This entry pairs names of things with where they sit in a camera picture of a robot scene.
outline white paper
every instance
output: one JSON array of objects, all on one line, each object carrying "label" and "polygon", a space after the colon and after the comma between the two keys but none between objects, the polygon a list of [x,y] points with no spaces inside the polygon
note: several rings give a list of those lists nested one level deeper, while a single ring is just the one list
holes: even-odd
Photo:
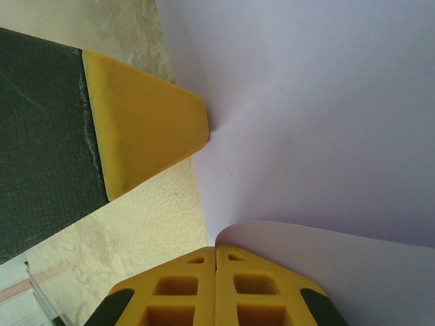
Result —
[{"label": "white paper", "polygon": [[314,280],[350,325],[435,324],[435,249],[273,222],[230,226],[216,242]]},{"label": "white paper", "polygon": [[435,1],[157,0],[211,241],[285,221],[435,247]]}]

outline yellow rubber end cap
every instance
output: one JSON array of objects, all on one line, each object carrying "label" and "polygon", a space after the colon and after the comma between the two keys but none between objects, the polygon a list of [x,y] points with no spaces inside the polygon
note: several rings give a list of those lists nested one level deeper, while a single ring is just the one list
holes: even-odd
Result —
[{"label": "yellow rubber end cap", "polygon": [[109,200],[207,143],[197,95],[95,52],[83,51],[83,63]]}]

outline beige textured wall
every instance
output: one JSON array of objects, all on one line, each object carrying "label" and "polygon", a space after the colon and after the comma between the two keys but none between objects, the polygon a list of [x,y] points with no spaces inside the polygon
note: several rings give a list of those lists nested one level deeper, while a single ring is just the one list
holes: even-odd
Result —
[{"label": "beige textured wall", "polygon": [[[0,26],[102,52],[173,81],[153,1],[0,0]],[[82,325],[115,283],[207,245],[185,160],[27,252],[55,307]]]}]

